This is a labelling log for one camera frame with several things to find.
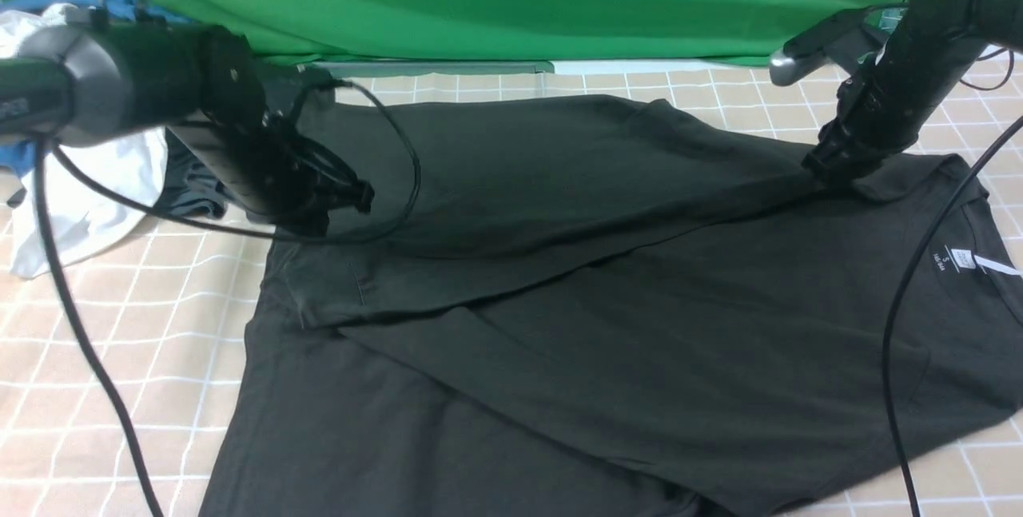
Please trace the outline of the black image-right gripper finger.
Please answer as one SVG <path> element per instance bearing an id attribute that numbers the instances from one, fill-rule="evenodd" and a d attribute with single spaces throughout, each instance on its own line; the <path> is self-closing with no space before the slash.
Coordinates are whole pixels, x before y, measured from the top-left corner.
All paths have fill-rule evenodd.
<path id="1" fill-rule="evenodd" d="M 802 167 L 827 189 L 843 189 L 858 178 L 858 161 L 846 149 L 819 145 L 802 160 Z"/>

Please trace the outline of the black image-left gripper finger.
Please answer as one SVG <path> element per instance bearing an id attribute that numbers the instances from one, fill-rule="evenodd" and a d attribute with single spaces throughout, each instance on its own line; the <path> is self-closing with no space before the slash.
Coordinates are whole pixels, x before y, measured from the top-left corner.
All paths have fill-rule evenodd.
<path id="1" fill-rule="evenodd" d="M 372 185 L 350 169 L 323 171 L 323 204 L 328 210 L 354 209 L 368 215 L 375 196 Z"/>

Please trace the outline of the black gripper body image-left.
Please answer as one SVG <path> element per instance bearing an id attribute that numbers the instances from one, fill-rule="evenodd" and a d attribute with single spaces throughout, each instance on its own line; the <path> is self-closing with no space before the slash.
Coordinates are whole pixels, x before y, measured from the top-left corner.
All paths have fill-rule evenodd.
<path id="1" fill-rule="evenodd" d="M 353 206 L 353 170 L 285 117 L 246 127 L 208 119 L 169 127 L 252 222 L 325 236 L 329 212 Z"/>

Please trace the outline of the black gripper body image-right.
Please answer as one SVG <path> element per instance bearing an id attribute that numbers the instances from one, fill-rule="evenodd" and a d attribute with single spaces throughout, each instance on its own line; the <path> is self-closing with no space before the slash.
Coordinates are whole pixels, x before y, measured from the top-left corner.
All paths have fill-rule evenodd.
<path id="1" fill-rule="evenodd" d="M 962 33 L 895 30 L 843 90 L 816 146 L 839 146 L 854 156 L 858 179 L 876 171 L 916 143 L 925 122 L 986 47 L 986 40 Z"/>

